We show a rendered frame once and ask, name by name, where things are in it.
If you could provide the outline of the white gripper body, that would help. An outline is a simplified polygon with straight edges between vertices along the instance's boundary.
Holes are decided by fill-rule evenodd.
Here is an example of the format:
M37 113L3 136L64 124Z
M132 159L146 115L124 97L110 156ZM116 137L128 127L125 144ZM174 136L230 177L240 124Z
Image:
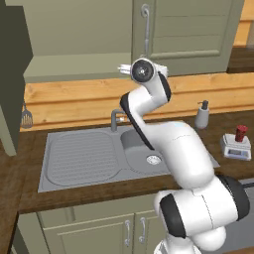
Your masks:
M154 76L158 72L163 75L168 74L168 70L165 66L151 63L122 64L118 70L123 74L132 76Z

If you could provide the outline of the closed green cabinet door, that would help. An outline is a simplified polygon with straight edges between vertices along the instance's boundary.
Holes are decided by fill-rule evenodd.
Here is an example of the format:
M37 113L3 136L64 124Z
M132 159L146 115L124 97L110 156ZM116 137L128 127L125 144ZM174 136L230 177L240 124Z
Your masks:
M150 7L149 50L145 54ZM169 75L225 72L244 0L133 0L132 59L147 57Z

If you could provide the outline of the open green cabinet door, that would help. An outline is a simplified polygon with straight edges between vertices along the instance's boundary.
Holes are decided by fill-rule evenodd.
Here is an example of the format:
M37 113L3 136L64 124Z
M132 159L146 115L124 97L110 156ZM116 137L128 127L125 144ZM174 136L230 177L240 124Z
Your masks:
M23 6L0 0L0 141L8 156L18 151L24 72L33 57Z

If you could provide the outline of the dark red yogurt cup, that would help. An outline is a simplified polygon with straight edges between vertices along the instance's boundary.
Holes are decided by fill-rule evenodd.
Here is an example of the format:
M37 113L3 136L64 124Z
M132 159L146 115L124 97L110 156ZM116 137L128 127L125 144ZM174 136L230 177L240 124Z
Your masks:
M242 142L247 130L248 130L247 126L238 125L236 127L235 141L236 142Z

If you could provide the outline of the white digital scale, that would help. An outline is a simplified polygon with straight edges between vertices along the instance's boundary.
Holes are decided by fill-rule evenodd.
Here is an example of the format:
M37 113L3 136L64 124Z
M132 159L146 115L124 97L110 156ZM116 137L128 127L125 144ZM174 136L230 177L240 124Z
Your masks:
M234 134L224 134L220 139L220 147L225 158L251 160L251 144L247 136L243 137L242 142L238 142Z

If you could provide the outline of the narrow green base cabinet door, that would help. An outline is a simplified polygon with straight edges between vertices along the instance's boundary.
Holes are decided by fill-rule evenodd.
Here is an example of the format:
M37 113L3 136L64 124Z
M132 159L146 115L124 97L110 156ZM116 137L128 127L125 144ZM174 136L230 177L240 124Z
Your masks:
M144 244L139 242L139 236L142 234L141 217L146 218L146 238ZM163 223L154 210L137 212L135 214L133 254L154 254L155 248L165 236L166 232Z

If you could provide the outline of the wide green base cabinet door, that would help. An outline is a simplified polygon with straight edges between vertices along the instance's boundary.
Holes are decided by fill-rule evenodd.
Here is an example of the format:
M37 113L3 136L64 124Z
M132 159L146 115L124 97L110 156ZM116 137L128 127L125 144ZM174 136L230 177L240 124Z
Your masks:
M130 246L124 243L131 221ZM134 214L100 218L44 230L51 254L132 254Z

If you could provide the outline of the grey sink tap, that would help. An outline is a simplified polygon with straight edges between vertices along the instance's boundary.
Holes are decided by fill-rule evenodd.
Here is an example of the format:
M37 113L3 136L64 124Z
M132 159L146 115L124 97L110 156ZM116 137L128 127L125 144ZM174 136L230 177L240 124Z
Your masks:
M125 112L119 109L114 109L111 112L111 131L116 132L117 131L117 123L118 122L124 122L125 121Z

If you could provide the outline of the grey soap dispenser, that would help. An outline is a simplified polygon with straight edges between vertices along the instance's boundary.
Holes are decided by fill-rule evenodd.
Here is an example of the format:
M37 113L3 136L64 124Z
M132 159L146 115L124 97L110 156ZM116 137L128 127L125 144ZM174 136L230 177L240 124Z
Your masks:
M204 129L208 125L209 119L209 108L208 108L208 101L204 100L200 103L200 108L197 111L194 125L197 129Z

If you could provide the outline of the grey steel sink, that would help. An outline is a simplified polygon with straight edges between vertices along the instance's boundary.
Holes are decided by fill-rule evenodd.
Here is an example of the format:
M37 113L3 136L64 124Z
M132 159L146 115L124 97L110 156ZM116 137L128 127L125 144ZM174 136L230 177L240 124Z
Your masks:
M39 192L59 191L167 175L163 155L132 126L50 133Z

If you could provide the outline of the grey slotted spatula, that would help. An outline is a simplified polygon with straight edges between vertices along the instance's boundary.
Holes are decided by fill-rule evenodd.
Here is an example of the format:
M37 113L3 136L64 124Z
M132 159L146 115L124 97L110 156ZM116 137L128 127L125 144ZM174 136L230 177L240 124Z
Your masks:
M33 115L27 109L26 103L23 103L23 111L21 115L21 127L24 129L29 129L33 127Z

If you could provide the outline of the green panel under sink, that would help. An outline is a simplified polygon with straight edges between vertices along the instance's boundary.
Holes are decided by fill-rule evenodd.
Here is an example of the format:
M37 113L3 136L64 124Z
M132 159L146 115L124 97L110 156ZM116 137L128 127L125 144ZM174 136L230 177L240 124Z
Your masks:
M61 226L81 221L152 210L154 208L154 197L155 194L153 193L51 209L40 211L38 217L44 228Z

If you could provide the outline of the green wall cabinet body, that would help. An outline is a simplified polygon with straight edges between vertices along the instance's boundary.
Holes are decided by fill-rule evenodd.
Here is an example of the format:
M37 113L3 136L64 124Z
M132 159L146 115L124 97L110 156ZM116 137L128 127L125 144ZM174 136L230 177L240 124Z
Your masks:
M131 61L132 0L5 0L25 14L28 83L114 78Z

